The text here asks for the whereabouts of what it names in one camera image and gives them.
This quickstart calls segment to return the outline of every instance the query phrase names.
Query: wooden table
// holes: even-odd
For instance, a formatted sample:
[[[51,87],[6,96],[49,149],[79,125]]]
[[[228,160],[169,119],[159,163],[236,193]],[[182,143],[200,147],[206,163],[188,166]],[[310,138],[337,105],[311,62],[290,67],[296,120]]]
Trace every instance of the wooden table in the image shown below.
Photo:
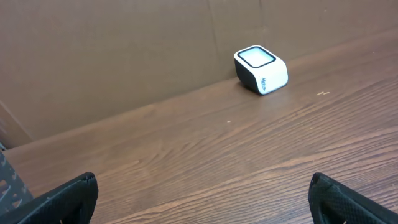
[[[324,172],[398,212],[398,29],[5,152],[38,196],[94,172],[92,223],[310,223]]]

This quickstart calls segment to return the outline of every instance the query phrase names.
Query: wood grain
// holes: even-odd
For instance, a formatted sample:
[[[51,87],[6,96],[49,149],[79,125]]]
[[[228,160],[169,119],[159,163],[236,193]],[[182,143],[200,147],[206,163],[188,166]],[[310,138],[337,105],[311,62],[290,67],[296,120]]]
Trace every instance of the wood grain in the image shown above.
[[[263,97],[227,80],[6,156],[36,196],[94,172],[93,223],[310,223],[314,172],[398,212],[397,53],[395,28],[289,62]]]

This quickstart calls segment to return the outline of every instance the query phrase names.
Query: square screen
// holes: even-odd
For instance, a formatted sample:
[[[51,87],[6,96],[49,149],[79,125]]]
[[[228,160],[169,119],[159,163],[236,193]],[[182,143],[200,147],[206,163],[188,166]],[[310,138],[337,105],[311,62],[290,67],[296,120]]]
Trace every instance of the square screen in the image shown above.
[[[238,56],[253,68],[258,68],[275,60],[275,57],[260,47],[252,47],[238,53]]]

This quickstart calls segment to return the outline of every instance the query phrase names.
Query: small white device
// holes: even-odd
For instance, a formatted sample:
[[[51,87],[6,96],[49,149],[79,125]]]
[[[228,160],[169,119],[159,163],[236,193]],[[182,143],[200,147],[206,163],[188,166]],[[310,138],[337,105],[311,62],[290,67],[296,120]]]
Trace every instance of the small white device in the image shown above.
[[[234,54],[236,74],[248,88],[265,95],[287,84],[284,61],[264,47],[254,45]]]

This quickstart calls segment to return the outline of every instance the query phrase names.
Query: white cube device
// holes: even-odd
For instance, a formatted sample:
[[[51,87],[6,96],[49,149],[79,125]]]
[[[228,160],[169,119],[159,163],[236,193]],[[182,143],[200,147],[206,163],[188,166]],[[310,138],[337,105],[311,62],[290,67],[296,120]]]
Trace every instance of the white cube device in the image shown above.
[[[265,95],[287,84],[284,61],[254,45],[234,54],[236,74],[240,81],[256,93]]]

